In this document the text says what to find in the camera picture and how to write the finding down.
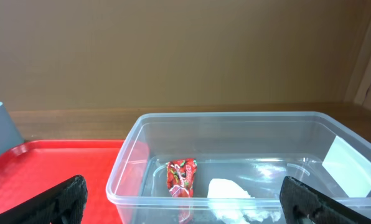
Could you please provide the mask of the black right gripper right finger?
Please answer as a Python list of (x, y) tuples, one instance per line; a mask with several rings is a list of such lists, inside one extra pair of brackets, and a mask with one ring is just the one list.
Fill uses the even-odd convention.
[(279, 200), (287, 224), (371, 224), (371, 219), (291, 176), (283, 180)]

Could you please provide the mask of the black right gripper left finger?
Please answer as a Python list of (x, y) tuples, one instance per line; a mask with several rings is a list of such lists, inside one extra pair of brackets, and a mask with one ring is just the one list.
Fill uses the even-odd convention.
[(88, 189), (75, 175), (0, 214), (0, 224), (81, 224)]

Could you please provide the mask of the white napkin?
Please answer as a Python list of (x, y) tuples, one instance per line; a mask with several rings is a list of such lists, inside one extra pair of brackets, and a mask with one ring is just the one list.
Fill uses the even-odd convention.
[(270, 219), (280, 220), (282, 212), (267, 210), (252, 205), (244, 205), (240, 200), (253, 197), (238, 184), (228, 179), (212, 179), (209, 183), (207, 197), (210, 199), (209, 208), (214, 216), (226, 224), (262, 223)]

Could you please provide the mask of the red snack wrapper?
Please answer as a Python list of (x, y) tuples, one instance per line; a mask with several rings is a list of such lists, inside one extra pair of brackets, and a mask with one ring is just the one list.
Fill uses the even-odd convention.
[(197, 162), (194, 158), (166, 163), (166, 185), (172, 197), (192, 198)]

